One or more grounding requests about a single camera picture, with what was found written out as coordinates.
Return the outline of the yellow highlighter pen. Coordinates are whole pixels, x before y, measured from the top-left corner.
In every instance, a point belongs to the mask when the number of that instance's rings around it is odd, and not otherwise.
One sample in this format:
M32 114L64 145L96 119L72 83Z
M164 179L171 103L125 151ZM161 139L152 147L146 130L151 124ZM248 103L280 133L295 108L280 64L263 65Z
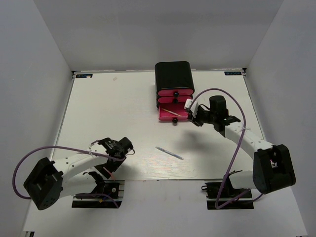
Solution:
M182 116L182 115L180 115L180 114L178 114L178 113L175 113L175 112L173 112L173 111L167 110L167 109L165 109L165 108L162 108L162 110L165 111L165 112L168 112L168 113L170 113L170 114L172 114L172 115L174 115L174 116L178 116L178 117L181 117L181 116Z

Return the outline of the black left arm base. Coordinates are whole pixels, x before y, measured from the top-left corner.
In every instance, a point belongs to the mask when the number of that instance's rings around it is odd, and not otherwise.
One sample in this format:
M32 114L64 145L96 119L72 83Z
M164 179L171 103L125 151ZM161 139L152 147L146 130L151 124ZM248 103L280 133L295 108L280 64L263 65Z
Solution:
M96 171L84 172L76 178L87 183L86 191L74 195L72 208L118 209L123 201L124 181L106 180Z

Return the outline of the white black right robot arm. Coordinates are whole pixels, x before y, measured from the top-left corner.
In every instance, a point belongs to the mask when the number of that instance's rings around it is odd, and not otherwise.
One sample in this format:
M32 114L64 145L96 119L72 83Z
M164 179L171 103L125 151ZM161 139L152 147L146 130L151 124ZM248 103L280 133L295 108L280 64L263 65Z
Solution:
M241 189L257 189L268 194L295 185L296 177L289 149L267 142L243 127L241 121L229 115L223 96L212 96L209 108L204 109L192 99L184 105L188 120L196 126L213 125L223 137L236 143L253 160L251 171L235 171L228 175L223 192L236 196Z

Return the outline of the black pink drawer organizer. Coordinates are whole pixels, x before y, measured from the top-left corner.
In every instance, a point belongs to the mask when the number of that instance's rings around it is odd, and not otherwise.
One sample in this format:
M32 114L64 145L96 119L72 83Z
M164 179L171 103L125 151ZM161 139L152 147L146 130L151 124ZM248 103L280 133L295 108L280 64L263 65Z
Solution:
M177 125L187 119L184 109L187 99L193 99L195 92L190 63L187 61L158 62L155 64L156 107L158 119ZM182 115L174 116L162 110Z

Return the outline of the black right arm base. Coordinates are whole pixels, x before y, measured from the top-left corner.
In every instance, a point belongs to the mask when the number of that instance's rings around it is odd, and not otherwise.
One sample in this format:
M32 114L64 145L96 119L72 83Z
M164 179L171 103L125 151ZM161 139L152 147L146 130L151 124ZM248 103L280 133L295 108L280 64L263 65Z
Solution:
M207 182L202 187L201 190L206 194L206 203L208 210L217 210L215 208L215 201L218 195L218 191L221 185L221 181L216 182ZM228 187L226 184L222 190L218 205L222 205L235 196L243 193L246 189L233 189ZM254 205L252 202L252 193L248 191L245 195L240 197L239 199L234 200L232 203L224 206L223 210L246 210L253 209Z

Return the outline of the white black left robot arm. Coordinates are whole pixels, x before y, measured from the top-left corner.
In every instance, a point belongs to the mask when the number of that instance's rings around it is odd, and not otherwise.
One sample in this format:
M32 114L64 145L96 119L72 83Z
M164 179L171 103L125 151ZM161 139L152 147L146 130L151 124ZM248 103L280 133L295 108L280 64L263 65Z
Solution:
M48 209L67 196L111 201L118 207L119 183L107 180L134 147L127 137L119 141L104 138L95 144L103 151L75 149L73 156L52 161L42 158L36 163L23 186L38 210Z

